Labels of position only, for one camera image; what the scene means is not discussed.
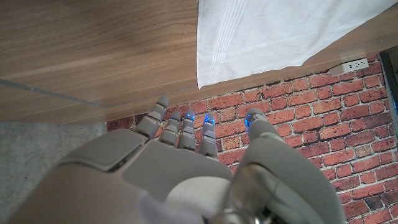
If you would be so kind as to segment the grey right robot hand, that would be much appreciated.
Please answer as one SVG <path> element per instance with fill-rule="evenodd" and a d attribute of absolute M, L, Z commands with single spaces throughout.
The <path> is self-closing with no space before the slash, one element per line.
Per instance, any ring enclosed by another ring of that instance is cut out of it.
<path fill-rule="evenodd" d="M 280 137 L 264 113 L 244 120 L 249 146 L 235 171 L 218 159 L 215 121 L 200 139 L 195 114 L 160 98 L 131 130 L 111 131 L 66 155 L 9 223 L 345 223 L 323 172 Z"/>

